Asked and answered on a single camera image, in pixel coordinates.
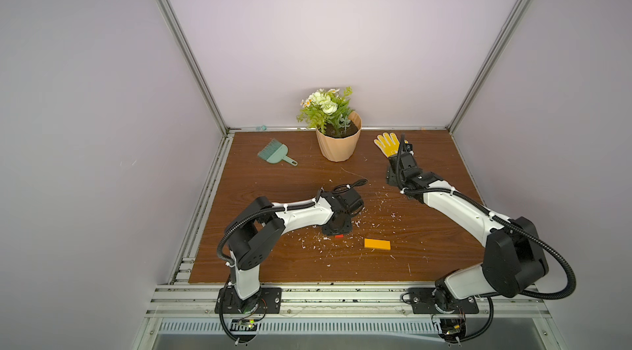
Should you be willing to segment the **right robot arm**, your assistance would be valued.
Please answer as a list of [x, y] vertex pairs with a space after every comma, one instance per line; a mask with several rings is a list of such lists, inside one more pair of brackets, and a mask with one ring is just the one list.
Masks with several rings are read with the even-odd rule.
[[439, 211], [470, 233], [484, 247], [483, 261], [444, 276], [435, 284], [435, 297], [446, 302], [471, 296], [515, 297], [549, 272], [547, 248], [535, 225], [526, 218], [511, 219], [476, 202], [433, 172], [422, 170], [412, 145], [391, 133], [375, 140], [388, 158], [387, 182], [401, 194]]

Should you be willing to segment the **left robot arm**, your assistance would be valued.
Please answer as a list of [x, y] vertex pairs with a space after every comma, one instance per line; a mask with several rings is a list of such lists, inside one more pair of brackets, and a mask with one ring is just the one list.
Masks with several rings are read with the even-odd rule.
[[217, 257], [230, 269], [233, 294], [242, 302], [260, 297], [259, 266], [282, 236], [307, 227], [320, 228], [327, 237], [346, 235], [364, 207], [351, 185], [319, 190], [309, 200], [285, 204], [258, 197], [225, 228], [217, 245]]

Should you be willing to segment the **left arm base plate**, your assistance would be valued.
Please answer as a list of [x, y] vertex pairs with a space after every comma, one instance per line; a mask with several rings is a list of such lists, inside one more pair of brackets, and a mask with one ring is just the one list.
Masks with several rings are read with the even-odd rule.
[[280, 287], [262, 287], [253, 296], [241, 299], [233, 286], [222, 288], [215, 306], [216, 314], [279, 314], [282, 300]]

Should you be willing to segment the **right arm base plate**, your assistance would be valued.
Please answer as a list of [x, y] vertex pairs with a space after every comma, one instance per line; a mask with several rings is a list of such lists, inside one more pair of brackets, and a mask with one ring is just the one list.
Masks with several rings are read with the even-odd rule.
[[457, 300], [435, 287], [410, 287], [401, 300], [412, 307], [414, 314], [478, 314], [479, 308], [472, 297]]

